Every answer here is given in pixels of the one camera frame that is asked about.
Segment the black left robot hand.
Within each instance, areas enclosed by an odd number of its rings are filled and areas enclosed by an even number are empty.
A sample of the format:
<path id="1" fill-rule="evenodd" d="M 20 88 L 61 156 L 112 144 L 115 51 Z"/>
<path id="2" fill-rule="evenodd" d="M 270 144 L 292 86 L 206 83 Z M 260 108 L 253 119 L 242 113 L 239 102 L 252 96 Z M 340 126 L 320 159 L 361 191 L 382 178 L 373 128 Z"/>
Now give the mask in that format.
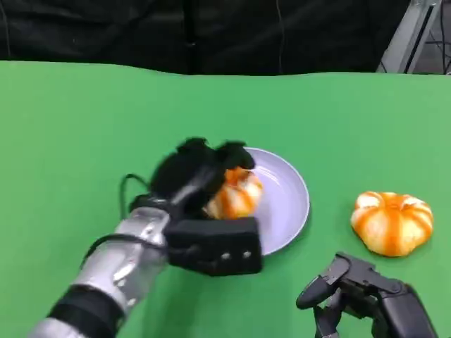
<path id="1" fill-rule="evenodd" d="M 241 141 L 226 141 L 211 148 L 205 138 L 185 140 L 154 171 L 148 190 L 158 199 L 179 208 L 190 218 L 207 219 L 205 205 L 219 192 L 226 171 L 255 167 Z"/>

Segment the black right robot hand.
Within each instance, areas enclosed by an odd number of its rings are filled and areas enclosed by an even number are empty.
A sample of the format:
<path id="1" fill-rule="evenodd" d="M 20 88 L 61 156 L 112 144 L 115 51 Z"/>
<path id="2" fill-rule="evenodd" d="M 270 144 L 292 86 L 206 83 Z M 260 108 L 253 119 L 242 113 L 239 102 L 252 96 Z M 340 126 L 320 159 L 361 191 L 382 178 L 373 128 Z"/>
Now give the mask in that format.
<path id="1" fill-rule="evenodd" d="M 330 265 L 297 297 L 314 312 L 316 337 L 339 337 L 342 314 L 372 319 L 373 337 L 437 337 L 416 290 L 376 271 L 374 264 L 337 252 Z"/>

